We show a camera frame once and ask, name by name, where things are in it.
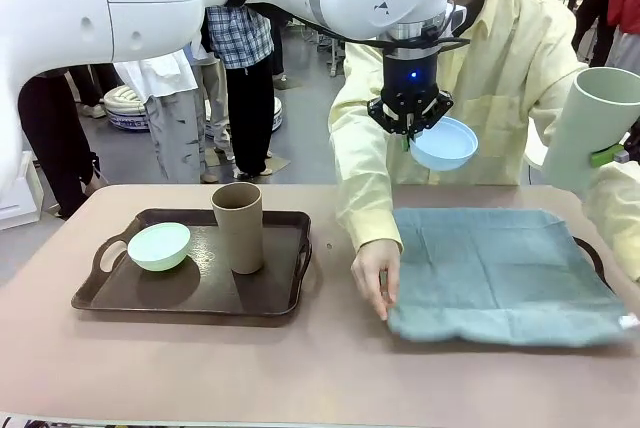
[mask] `shoe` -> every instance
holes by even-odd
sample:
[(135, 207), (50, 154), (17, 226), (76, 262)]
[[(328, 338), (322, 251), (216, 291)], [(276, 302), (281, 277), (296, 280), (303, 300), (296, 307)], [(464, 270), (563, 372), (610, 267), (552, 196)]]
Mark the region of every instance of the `shoe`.
[(62, 209), (60, 208), (59, 204), (55, 204), (50, 208), (47, 208), (46, 210), (47, 213), (49, 213), (51, 216), (53, 216), (54, 218), (58, 218), (59, 220), (62, 221), (67, 221), (69, 218), (71, 218), (71, 215), (64, 213), (62, 211)]
[(250, 175), (249, 173), (245, 173), (240, 171), (238, 168), (233, 170), (233, 177), (236, 180), (250, 180), (252, 178), (257, 178), (258, 176), (269, 176), (273, 174), (273, 170), (271, 168), (266, 168), (260, 172), (259, 175)]
[(218, 177), (211, 173), (203, 173), (202, 175), (200, 175), (200, 183), (204, 185), (212, 185), (214, 183), (218, 183), (219, 181), (220, 180), (218, 180)]
[(104, 107), (100, 104), (96, 106), (82, 105), (78, 108), (78, 112), (82, 116), (86, 116), (87, 118), (93, 118), (93, 119), (104, 118), (105, 116), (107, 116), (107, 112), (105, 111)]
[(217, 154), (223, 154), (227, 161), (233, 163), (236, 161), (236, 155), (233, 154), (233, 150), (229, 148), (228, 150), (223, 150), (222, 148), (218, 148), (217, 146), (213, 149)]

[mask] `hand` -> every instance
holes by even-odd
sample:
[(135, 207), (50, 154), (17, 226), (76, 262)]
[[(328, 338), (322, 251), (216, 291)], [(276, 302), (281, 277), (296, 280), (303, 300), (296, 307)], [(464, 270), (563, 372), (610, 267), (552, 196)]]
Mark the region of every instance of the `hand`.
[[(351, 265), (360, 294), (373, 305), (382, 320), (388, 317), (398, 296), (400, 248), (394, 240), (376, 240), (362, 245)], [(381, 274), (386, 282), (381, 285)]]

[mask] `white pants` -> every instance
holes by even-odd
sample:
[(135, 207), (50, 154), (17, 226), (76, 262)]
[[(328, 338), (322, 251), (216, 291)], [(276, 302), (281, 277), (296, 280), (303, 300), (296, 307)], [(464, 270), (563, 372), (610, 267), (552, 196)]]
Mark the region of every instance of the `white pants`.
[(200, 96), (200, 90), (181, 91), (151, 96), (144, 104), (160, 172), (169, 183), (199, 184), (207, 168)]
[(640, 35), (616, 30), (606, 66), (640, 75)]
[(209, 98), (211, 106), (211, 129), (213, 143), (216, 148), (231, 151), (231, 138), (227, 131), (229, 125), (229, 109), (227, 105), (227, 75), (221, 61), (212, 65), (196, 65), (191, 67), (201, 92), (204, 107), (204, 94)]

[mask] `brown tray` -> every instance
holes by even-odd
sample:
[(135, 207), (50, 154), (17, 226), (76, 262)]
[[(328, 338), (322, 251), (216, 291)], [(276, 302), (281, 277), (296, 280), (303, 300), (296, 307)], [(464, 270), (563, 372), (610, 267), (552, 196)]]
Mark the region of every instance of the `brown tray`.
[[(191, 231), (187, 258), (172, 270), (143, 270), (122, 253), (110, 272), (100, 268), (107, 249), (129, 243), (144, 228), (178, 222)], [(212, 210), (150, 209), (138, 213), (127, 229), (96, 252), (89, 278), (71, 305), (81, 310), (192, 313), (276, 317), (290, 313), (300, 298), (302, 278), (311, 260), (305, 213), (265, 211), (264, 267), (252, 275), (233, 273), (216, 256), (219, 228)]]

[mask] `beige cup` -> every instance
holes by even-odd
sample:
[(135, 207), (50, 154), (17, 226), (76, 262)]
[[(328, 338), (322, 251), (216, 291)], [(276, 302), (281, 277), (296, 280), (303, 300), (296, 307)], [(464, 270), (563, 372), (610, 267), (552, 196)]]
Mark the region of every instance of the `beige cup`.
[(263, 265), (262, 193), (251, 183), (232, 183), (211, 197), (224, 256), (234, 272), (255, 273)]

